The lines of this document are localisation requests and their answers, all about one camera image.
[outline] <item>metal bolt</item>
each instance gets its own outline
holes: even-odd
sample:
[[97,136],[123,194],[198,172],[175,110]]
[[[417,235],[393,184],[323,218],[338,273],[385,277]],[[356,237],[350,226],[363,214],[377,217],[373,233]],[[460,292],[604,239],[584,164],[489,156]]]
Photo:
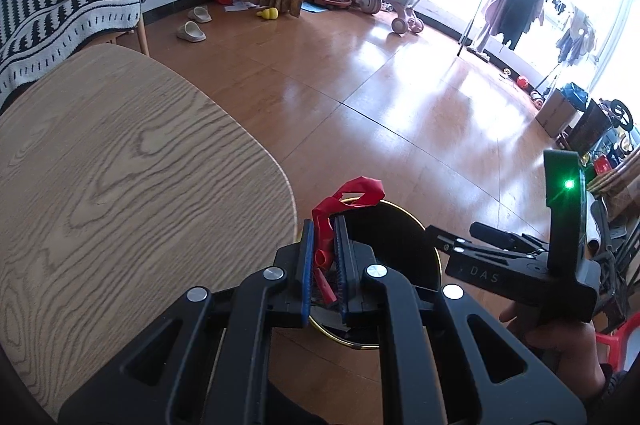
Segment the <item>metal bolt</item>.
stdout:
[[442,288],[442,292],[446,298],[453,300],[460,299],[465,294],[465,291],[457,284],[447,284]]
[[386,268],[381,264],[371,264],[367,266],[367,273],[371,277],[385,277]]
[[187,299],[191,302],[200,302],[207,298],[207,290],[201,288],[200,286],[196,286],[195,288],[191,288],[187,292]]
[[262,272],[265,279],[269,280],[278,280],[281,279],[284,275],[284,270],[282,268],[278,268],[277,266],[270,266],[265,268],[264,272]]

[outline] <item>floor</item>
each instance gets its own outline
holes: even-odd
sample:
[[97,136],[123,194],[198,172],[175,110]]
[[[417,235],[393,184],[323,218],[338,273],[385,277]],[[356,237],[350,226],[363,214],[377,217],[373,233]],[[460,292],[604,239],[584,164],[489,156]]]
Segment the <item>floor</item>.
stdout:
[[[466,52],[456,57],[456,42],[430,28],[390,33],[385,13],[263,21],[209,10],[201,43],[174,35],[186,12],[147,27],[151,56],[271,152],[291,182],[299,224],[343,182],[370,176],[424,224],[466,236],[473,221],[548,235],[542,150],[552,142],[527,96],[493,66]],[[135,36],[118,43],[138,48]],[[466,288],[492,313],[504,307]],[[279,330],[270,378],[330,423],[382,423],[376,351],[348,349],[313,329]]]

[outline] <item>black and white blanket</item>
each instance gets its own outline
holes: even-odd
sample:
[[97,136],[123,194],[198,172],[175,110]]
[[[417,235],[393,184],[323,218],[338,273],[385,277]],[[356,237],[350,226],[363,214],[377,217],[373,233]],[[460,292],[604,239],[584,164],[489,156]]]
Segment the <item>black and white blanket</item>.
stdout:
[[131,30],[140,0],[0,0],[0,106],[100,32]]

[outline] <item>beige shoe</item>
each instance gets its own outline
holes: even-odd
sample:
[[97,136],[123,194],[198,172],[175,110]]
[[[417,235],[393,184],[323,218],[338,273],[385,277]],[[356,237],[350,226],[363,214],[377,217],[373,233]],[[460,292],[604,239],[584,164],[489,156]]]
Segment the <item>beige shoe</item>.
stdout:
[[195,22],[209,22],[211,20],[206,6],[196,6],[187,14],[187,17]]
[[200,42],[207,38],[200,27],[192,20],[185,22],[175,34],[178,39],[188,40],[189,42]]

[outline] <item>yellow toy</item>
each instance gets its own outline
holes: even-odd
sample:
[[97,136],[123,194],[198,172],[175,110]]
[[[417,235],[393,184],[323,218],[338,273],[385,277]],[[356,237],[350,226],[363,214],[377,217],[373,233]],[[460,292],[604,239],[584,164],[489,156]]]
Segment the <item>yellow toy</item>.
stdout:
[[277,8],[265,8],[260,12],[257,12],[255,15],[261,17],[265,20],[277,19],[278,18],[278,9]]

